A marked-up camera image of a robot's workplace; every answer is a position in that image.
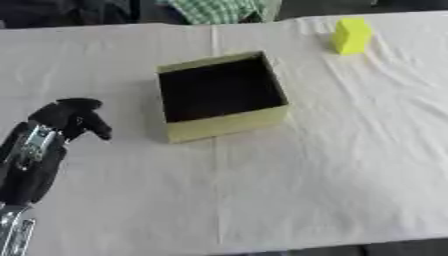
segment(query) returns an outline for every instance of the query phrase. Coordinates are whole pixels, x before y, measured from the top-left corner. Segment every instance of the yellow cube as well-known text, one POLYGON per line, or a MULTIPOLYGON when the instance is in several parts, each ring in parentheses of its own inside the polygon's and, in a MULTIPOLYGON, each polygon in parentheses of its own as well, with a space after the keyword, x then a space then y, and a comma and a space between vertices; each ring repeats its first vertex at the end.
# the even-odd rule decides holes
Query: yellow cube
POLYGON ((364 52, 372 38, 372 29, 363 18, 343 18, 336 25, 332 41, 341 55, 364 52))

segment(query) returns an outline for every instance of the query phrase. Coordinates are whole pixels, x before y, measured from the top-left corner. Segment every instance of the open box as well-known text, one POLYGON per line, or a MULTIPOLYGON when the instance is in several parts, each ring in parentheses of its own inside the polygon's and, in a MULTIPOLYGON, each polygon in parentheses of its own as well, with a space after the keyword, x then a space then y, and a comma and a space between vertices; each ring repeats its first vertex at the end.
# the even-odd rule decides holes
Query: open box
POLYGON ((170 142, 277 124, 288 101, 262 52, 159 67, 170 142))

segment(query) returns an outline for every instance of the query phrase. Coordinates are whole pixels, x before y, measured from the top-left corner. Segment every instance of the white tablecloth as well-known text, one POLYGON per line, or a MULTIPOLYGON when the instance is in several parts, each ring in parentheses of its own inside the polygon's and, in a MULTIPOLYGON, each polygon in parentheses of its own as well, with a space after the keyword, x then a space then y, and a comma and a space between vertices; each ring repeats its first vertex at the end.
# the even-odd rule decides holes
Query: white tablecloth
POLYGON ((366 15, 365 54, 329 48, 337 17, 182 27, 0 31, 1 137, 61 97, 114 128, 70 145, 36 206, 31 256, 203 255, 448 236, 448 12, 366 15), (169 145, 156 66, 264 50, 284 124, 169 145))

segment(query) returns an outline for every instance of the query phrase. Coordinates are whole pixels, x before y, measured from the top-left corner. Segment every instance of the plaid cloth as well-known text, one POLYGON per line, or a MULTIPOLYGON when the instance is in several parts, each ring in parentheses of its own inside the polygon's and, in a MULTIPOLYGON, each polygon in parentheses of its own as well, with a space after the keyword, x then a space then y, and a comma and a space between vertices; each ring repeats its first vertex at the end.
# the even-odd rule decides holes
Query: plaid cloth
POLYGON ((160 4, 173 6, 193 25, 239 23, 254 13, 263 18, 265 2, 266 0, 158 0, 160 4))

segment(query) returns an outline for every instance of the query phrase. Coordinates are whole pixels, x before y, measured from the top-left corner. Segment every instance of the robotic finger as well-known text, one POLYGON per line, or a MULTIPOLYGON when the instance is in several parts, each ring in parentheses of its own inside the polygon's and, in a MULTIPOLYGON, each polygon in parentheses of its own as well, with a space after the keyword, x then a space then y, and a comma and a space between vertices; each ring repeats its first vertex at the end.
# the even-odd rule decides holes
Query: robotic finger
POLYGON ((101 105, 84 98, 50 103, 18 124, 0 146, 0 256, 24 255, 36 222, 28 218, 31 205, 53 184, 66 145, 87 131, 111 139, 112 129, 94 112, 101 105))

